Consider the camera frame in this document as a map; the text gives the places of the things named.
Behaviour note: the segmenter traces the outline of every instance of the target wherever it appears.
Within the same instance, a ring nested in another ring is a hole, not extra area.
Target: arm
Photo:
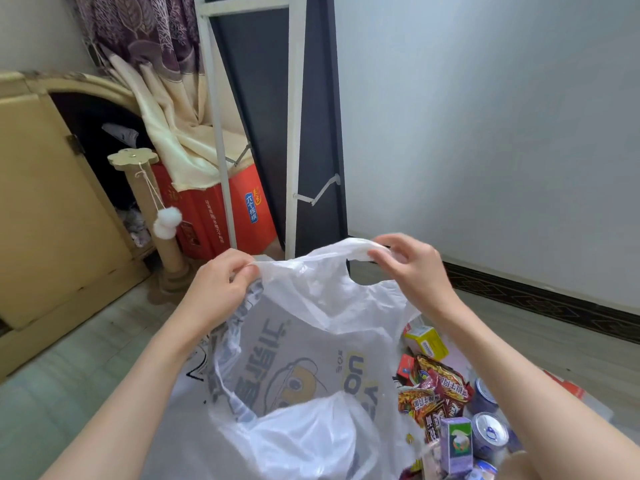
[[[487,384],[545,480],[633,478],[640,448],[492,332],[449,282],[438,252],[402,234],[370,251],[406,297],[446,333]]]
[[[180,306],[41,480],[139,478],[180,369],[198,341],[240,305],[259,273],[247,266],[252,261],[228,250],[198,270]]]

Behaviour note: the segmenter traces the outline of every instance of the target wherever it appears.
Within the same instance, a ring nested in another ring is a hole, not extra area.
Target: hand
[[[386,234],[374,239],[404,262],[382,250],[370,250],[369,257],[393,278],[407,299],[429,318],[437,319],[460,303],[447,277],[440,253],[432,246],[405,234]]]
[[[166,323],[173,333],[184,339],[185,346],[195,346],[240,306],[247,287],[260,275],[253,261],[249,254],[229,249],[198,270]]]

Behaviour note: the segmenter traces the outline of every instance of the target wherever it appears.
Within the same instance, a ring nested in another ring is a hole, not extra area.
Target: left hand
[[[249,254],[229,249],[206,263],[166,326],[195,345],[240,306],[247,287],[260,275],[253,261]]]

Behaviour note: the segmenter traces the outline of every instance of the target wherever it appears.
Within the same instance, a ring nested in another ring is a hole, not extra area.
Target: blue label
[[[255,224],[256,222],[258,222],[258,212],[256,212],[255,203],[253,202],[253,193],[249,192],[245,194],[244,202],[246,203],[246,209],[249,211],[251,224]]]

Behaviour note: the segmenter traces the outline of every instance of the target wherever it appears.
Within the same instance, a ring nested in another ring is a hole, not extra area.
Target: white plastic bag
[[[258,477],[396,480],[419,456],[392,381],[418,311],[396,282],[361,286],[346,268],[373,247],[388,252],[350,238],[259,262],[262,281],[212,333],[209,416]]]

